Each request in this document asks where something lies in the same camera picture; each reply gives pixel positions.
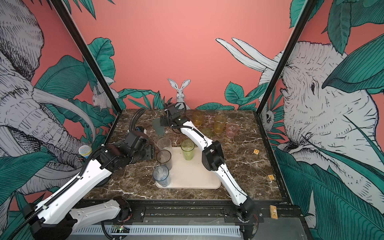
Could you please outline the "tall green tumbler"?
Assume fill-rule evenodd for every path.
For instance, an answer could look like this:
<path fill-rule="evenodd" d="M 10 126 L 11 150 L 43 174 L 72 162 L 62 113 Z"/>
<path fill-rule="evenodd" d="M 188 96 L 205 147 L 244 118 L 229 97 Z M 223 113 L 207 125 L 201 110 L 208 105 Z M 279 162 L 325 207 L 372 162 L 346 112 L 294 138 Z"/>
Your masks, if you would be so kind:
<path fill-rule="evenodd" d="M 195 149 L 195 143 L 190 140 L 186 139 L 181 143 L 181 149 L 183 151 L 184 159 L 187 161 L 190 161 L 194 157 L 194 149 Z"/>

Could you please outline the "frosted teal textured tumbler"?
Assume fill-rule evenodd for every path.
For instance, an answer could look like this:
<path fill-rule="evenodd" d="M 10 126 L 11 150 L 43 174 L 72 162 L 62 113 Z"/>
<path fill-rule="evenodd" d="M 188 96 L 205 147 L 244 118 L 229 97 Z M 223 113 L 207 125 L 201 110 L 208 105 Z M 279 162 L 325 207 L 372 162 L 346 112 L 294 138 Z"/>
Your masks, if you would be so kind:
<path fill-rule="evenodd" d="M 155 118 L 152 120 L 153 128 L 158 136 L 164 136 L 165 135 L 165 127 L 161 125 L 161 119 Z"/>

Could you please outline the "tall amber tumbler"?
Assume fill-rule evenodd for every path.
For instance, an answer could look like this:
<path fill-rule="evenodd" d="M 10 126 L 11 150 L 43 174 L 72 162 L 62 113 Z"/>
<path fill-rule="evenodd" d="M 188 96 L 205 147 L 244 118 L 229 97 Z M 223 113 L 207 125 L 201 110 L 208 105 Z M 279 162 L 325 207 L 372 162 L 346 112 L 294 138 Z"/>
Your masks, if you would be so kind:
<path fill-rule="evenodd" d="M 214 133 L 220 135 L 225 128 L 227 122 L 227 117 L 224 114 L 219 114 L 215 116 L 214 119 Z"/>

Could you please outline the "short amber tumbler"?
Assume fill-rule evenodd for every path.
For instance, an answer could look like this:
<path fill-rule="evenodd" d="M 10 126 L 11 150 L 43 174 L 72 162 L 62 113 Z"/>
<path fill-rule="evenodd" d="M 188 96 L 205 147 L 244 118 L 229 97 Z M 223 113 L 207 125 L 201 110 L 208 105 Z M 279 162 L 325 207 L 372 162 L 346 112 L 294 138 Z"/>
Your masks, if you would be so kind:
<path fill-rule="evenodd" d="M 193 114 L 193 123 L 196 127 L 200 127 L 203 124 L 204 114 L 203 112 L 197 111 Z"/>

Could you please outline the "pale blue tall tumbler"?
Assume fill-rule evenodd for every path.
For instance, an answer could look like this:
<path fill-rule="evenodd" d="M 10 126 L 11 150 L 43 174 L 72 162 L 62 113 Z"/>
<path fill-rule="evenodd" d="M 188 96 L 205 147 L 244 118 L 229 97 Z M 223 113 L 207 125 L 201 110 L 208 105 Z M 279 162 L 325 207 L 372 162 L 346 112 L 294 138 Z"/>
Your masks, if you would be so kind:
<path fill-rule="evenodd" d="M 153 171 L 153 178 L 161 187 L 169 186 L 171 182 L 170 171 L 167 166 L 157 166 Z"/>

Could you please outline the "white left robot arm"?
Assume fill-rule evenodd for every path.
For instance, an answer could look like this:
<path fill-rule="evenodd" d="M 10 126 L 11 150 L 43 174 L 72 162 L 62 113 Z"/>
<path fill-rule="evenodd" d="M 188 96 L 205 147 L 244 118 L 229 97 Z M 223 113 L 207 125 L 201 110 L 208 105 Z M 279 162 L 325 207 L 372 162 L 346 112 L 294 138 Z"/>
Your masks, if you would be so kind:
<path fill-rule="evenodd" d="M 94 150 L 80 172 L 53 195 L 37 205 L 27 204 L 22 214 L 24 221 L 9 235 L 14 239 L 28 226 L 35 240 L 65 240 L 76 230 L 105 220 L 126 222 L 133 216 L 130 204 L 122 197 L 105 203 L 76 209 L 75 205 L 94 187 L 106 184 L 119 169 L 138 161 L 154 158 L 155 146 L 139 129 L 114 144 Z"/>

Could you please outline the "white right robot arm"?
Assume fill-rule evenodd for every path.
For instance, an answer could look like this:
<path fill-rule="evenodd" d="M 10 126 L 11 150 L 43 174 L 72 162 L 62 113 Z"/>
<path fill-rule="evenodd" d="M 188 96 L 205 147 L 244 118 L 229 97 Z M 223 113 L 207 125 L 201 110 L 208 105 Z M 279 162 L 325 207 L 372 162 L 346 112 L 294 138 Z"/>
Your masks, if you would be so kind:
<path fill-rule="evenodd" d="M 258 207 L 231 175 L 219 141 L 213 141 L 206 137 L 194 126 L 191 120 L 179 113 L 170 114 L 169 111 L 166 111 L 161 118 L 161 125 L 170 127 L 172 130 L 179 130 L 202 151 L 203 166 L 208 171 L 214 172 L 224 185 L 232 202 L 237 207 L 237 215 L 242 222 L 258 218 Z"/>

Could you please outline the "clear tall plastic tumbler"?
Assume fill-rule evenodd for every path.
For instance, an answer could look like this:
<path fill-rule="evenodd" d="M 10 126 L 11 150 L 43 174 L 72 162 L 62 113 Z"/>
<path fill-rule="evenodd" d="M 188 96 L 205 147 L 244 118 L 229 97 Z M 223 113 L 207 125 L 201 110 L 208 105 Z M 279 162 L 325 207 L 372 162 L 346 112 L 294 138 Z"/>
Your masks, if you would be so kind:
<path fill-rule="evenodd" d="M 157 142 L 157 146 L 159 150 L 167 150 L 169 152 L 172 152 L 172 141 L 169 138 L 161 138 Z"/>

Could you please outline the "smoky grey tall tumbler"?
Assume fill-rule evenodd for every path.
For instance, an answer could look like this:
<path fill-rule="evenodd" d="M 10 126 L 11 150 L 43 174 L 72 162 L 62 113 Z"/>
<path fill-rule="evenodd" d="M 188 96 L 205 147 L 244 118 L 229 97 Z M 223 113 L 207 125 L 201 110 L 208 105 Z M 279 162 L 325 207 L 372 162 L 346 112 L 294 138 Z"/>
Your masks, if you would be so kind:
<path fill-rule="evenodd" d="M 156 155 L 157 162 L 166 166 L 169 170 L 172 169 L 172 153 L 168 150 L 160 150 Z"/>

